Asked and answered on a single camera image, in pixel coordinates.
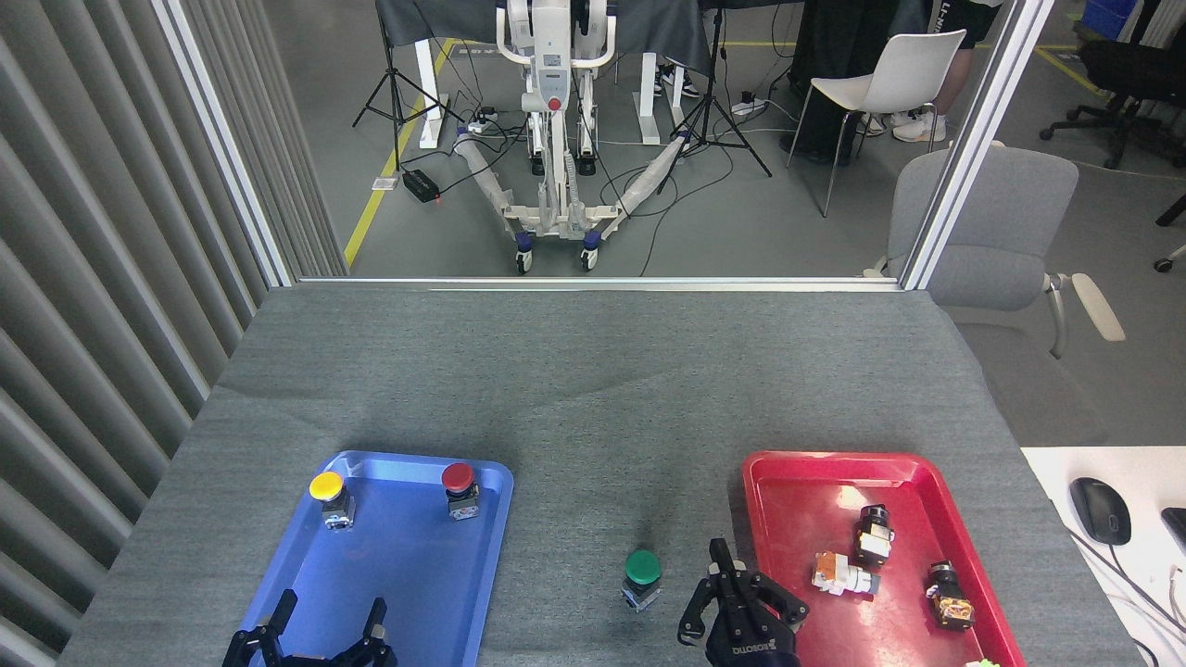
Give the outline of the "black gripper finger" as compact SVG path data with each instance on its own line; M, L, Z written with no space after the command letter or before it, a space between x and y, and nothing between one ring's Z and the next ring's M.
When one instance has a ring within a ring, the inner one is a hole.
M280 642L296 601L296 591L285 587L270 617L251 630L232 634L221 666L249 666L256 654L262 655L263 666L296 666L296 658L285 656Z
M772 633L774 622L779 622L790 633L798 633L810 612L808 604L779 585L769 574L744 568L741 561L734 561L734 565L738 566L734 571L738 606L741 608L747 621L757 630L763 630L764 625L769 625L769 630Z
M695 587L677 624L677 641L686 646L694 646L696 640L706 636L710 643L714 641L713 637L721 641L740 637L737 618L737 565L723 536L709 540L708 570ZM714 629L707 633L702 615L712 602L718 603L718 616Z
M376 597L361 630L361 640L338 653L332 666L397 666L397 654L385 643L385 612L383 597Z

